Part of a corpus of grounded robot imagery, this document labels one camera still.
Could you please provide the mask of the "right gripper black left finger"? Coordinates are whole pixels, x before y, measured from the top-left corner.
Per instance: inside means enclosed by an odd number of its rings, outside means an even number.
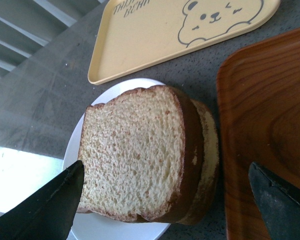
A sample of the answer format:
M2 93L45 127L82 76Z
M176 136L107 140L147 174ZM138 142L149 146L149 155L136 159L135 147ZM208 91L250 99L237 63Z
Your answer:
M67 239L81 199L85 170L78 160L0 216L0 240Z

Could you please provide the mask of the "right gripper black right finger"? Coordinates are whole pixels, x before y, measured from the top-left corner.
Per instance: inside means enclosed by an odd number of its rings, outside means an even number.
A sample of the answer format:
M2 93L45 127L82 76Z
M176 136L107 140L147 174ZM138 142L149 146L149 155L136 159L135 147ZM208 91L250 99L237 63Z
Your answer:
M300 189L257 162L248 178L270 238L300 240Z

